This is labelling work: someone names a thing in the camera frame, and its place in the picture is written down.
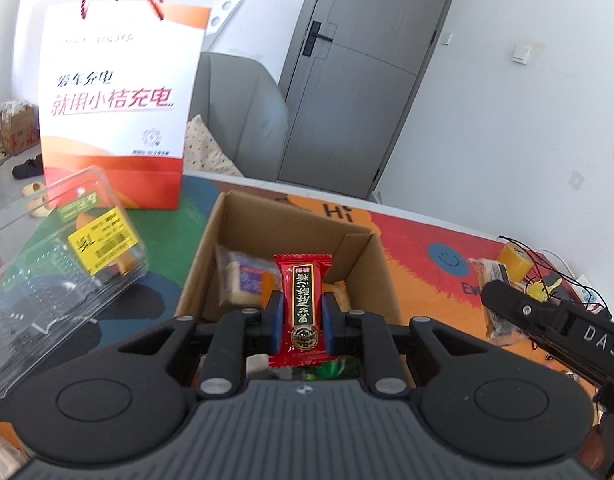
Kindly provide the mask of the person's right hand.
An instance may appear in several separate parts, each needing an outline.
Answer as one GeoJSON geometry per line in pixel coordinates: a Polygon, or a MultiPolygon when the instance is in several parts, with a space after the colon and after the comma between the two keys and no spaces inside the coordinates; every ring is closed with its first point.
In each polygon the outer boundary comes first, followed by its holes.
{"type": "Polygon", "coordinates": [[[591,471],[598,471],[605,462],[605,446],[600,433],[600,426],[594,425],[588,432],[578,460],[591,471]]]}

